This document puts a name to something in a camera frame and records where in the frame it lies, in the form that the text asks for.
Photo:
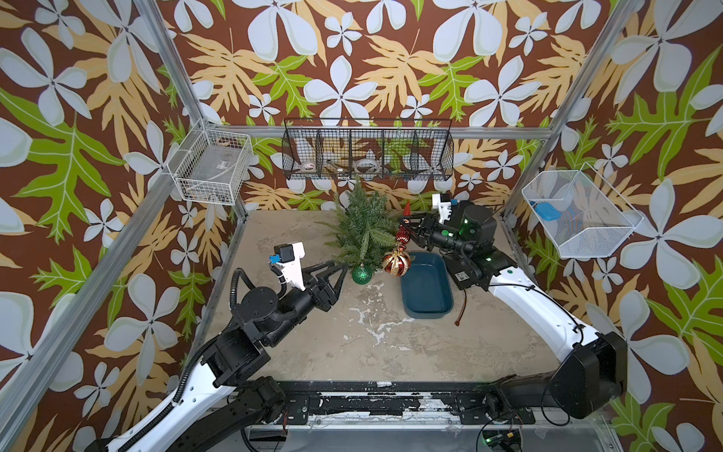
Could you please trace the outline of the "aluminium frame post left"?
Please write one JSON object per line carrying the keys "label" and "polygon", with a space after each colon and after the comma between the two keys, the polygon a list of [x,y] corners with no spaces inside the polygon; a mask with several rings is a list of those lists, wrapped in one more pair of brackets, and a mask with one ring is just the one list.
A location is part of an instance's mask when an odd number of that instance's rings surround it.
{"label": "aluminium frame post left", "polygon": [[[191,120],[191,127],[195,122],[208,122],[201,112],[201,103],[193,91],[188,74],[183,67],[180,55],[172,39],[169,37],[168,30],[163,23],[156,2],[137,1],[135,6],[139,9],[140,18],[147,24],[149,31],[156,41],[157,49],[163,60],[169,80],[173,86],[175,86],[179,99],[186,108],[188,118]],[[237,203],[233,205],[233,209],[235,209],[239,223],[245,224],[248,219],[248,212],[241,202],[240,195],[238,196]]]}

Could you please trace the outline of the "blue object in basket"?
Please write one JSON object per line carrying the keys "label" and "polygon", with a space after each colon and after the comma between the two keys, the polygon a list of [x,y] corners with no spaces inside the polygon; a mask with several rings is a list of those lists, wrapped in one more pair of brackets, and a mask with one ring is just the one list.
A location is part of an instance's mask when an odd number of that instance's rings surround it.
{"label": "blue object in basket", "polygon": [[551,203],[535,203],[533,210],[542,221],[557,221],[562,217],[562,213]]}

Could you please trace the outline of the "aluminium frame post right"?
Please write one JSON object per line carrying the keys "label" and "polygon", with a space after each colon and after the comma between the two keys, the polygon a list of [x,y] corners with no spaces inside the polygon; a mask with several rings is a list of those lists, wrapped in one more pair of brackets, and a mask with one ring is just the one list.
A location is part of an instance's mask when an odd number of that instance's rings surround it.
{"label": "aluminium frame post right", "polygon": [[580,72],[574,79],[574,82],[572,82],[572,86],[570,86],[563,103],[559,107],[557,115],[555,115],[555,118],[551,121],[550,127],[547,130],[548,135],[544,139],[540,139],[538,148],[536,148],[536,151],[532,154],[531,160],[526,165],[525,170],[522,172],[517,184],[510,193],[508,201],[502,209],[502,218],[507,218],[512,215],[517,209],[518,204],[521,203],[523,188],[535,178],[540,170],[540,165],[548,154],[555,150],[557,141],[561,140],[562,129],[570,121],[570,116],[572,116],[574,108],[586,94],[596,73],[602,67],[611,49],[616,44],[619,35],[625,30],[625,26],[629,22],[630,17],[636,13],[643,4],[644,1],[624,0],[619,1],[615,9],[613,9],[600,35],[586,56]]}

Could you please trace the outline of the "small green christmas tree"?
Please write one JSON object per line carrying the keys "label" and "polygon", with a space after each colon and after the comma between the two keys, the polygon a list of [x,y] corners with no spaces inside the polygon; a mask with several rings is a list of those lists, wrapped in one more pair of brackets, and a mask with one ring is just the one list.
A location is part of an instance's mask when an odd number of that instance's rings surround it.
{"label": "small green christmas tree", "polygon": [[397,247],[397,214],[387,208],[380,192],[366,191],[361,183],[346,194],[347,205],[339,195],[335,197],[336,222],[322,222],[331,228],[329,236],[333,237],[327,245],[334,248],[336,262],[377,272],[386,254]]}

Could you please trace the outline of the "black power adapter with label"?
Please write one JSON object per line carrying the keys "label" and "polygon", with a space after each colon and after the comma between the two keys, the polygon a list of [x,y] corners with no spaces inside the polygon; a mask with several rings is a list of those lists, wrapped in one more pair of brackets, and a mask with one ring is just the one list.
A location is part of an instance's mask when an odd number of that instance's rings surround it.
{"label": "black power adapter with label", "polygon": [[467,257],[455,253],[449,254],[444,258],[444,263],[459,290],[477,286],[482,279],[482,270]]}

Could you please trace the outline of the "green glitter ball ornament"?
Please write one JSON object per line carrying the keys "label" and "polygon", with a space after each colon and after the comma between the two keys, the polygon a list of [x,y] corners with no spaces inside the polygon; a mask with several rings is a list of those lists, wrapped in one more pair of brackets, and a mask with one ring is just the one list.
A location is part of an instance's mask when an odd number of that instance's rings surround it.
{"label": "green glitter ball ornament", "polygon": [[352,281],[355,284],[359,284],[360,286],[364,286],[365,284],[369,284],[374,276],[374,271],[372,267],[367,267],[363,264],[359,264],[351,271],[351,277]]}

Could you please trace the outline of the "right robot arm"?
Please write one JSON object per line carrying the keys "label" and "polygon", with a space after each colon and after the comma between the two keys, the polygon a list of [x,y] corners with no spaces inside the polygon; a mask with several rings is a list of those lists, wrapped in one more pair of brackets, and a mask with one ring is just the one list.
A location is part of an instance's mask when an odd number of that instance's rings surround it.
{"label": "right robot arm", "polygon": [[498,250],[494,244],[497,222],[491,209],[436,195],[431,211],[404,214],[399,225],[405,240],[442,253],[458,288],[479,287],[502,301],[555,354],[559,366],[554,371],[497,382],[506,405],[554,407],[571,418],[584,419],[626,394],[625,341],[568,312]]}

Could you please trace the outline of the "teal plastic bin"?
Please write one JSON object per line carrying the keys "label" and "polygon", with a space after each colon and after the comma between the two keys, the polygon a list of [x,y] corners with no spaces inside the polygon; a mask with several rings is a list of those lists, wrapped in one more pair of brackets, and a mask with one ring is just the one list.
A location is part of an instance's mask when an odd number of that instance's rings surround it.
{"label": "teal plastic bin", "polygon": [[454,298],[442,256],[412,252],[412,264],[401,277],[402,302],[408,316],[439,319],[454,307]]}

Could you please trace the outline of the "red gold striped ball ornament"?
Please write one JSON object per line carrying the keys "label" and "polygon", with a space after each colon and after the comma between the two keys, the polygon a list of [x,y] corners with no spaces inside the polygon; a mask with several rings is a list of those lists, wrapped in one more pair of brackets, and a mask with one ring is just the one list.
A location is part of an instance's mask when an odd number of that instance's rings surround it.
{"label": "red gold striped ball ornament", "polygon": [[410,269],[412,258],[405,250],[394,250],[382,259],[382,268],[395,277],[403,277]]}

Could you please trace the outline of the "aluminium frame post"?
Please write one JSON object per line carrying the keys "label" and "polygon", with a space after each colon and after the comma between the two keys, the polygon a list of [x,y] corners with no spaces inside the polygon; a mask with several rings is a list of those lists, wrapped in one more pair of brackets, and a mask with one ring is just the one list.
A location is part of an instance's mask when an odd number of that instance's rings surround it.
{"label": "aluminium frame post", "polygon": [[517,184],[510,193],[508,201],[502,209],[502,218],[507,218],[512,215],[517,209],[518,204],[521,203],[523,188],[535,178],[540,170],[540,165],[548,154],[555,150],[557,141],[561,140],[562,129],[570,121],[570,116],[572,116],[574,108],[586,94],[596,73],[602,67],[611,49],[616,44],[619,35],[625,30],[625,26],[629,22],[630,17],[636,13],[643,4],[644,1],[624,0],[619,1],[615,9],[613,9],[600,35],[586,56],[580,72],[574,79],[574,82],[572,82],[572,86],[570,86],[563,103],[559,107],[557,115],[555,115],[555,118],[551,121],[550,127],[547,130],[548,135],[544,139],[540,139],[538,148],[536,148],[536,151],[532,154],[531,160],[526,165],[525,170],[522,172]]}
{"label": "aluminium frame post", "polygon": [[[201,112],[201,103],[193,91],[188,74],[183,67],[180,55],[172,39],[169,37],[168,30],[163,23],[156,2],[137,1],[135,6],[139,9],[140,18],[147,24],[149,31],[156,41],[157,49],[163,60],[169,80],[173,86],[175,86],[179,99],[186,108],[188,118],[191,120],[191,127],[195,122],[208,122]],[[241,202],[240,195],[238,196],[237,203],[233,205],[233,209],[235,209],[239,223],[245,224],[248,219],[248,212]]]}

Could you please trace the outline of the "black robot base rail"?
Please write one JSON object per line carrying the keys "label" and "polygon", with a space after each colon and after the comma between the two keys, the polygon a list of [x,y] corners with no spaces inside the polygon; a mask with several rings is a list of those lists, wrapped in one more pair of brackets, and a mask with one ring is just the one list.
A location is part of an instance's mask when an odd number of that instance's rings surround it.
{"label": "black robot base rail", "polygon": [[543,385],[519,386],[514,378],[497,382],[346,382],[281,380],[282,402],[264,415],[261,426],[305,426],[334,415],[349,421],[412,423],[440,419],[453,426],[488,421],[517,425],[567,425],[568,414],[542,395]]}

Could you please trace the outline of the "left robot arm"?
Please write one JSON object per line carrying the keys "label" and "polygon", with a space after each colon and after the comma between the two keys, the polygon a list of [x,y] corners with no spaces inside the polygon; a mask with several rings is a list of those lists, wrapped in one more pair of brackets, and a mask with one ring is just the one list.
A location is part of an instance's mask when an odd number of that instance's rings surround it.
{"label": "left robot arm", "polygon": [[279,290],[256,286],[243,269],[235,269],[229,324],[189,359],[177,388],[159,406],[126,433],[92,441],[88,451],[206,451],[233,432],[282,413],[278,382],[250,377],[269,362],[268,349],[312,311],[331,310],[348,268],[333,261],[304,267],[303,286],[294,287],[281,263],[269,267]]}

